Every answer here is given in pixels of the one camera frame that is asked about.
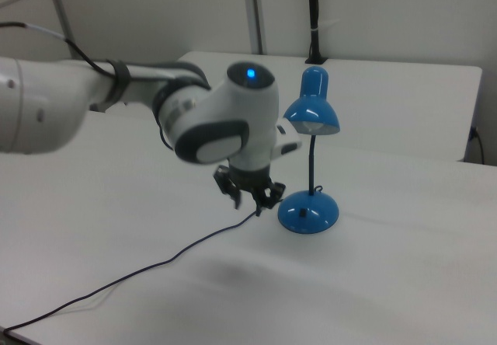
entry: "white table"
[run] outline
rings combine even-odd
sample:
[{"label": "white table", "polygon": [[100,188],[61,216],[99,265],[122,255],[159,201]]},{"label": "white table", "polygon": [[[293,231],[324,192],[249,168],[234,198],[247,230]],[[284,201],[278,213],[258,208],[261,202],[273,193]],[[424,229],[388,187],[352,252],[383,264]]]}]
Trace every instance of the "white table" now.
[{"label": "white table", "polygon": [[[0,326],[32,319],[253,210],[153,123],[90,113],[68,147],[0,155]],[[68,344],[421,344],[497,340],[497,170],[316,144],[340,208],[318,235],[276,209],[16,333]],[[273,163],[307,186],[307,149]]]},{"label": "white table", "polygon": [[[280,89],[280,115],[299,96],[300,57],[190,52],[180,60],[199,65],[211,85],[228,66],[249,60],[265,65]],[[327,60],[328,101],[342,128],[324,144],[458,161],[464,158],[481,69],[453,65]]]}]

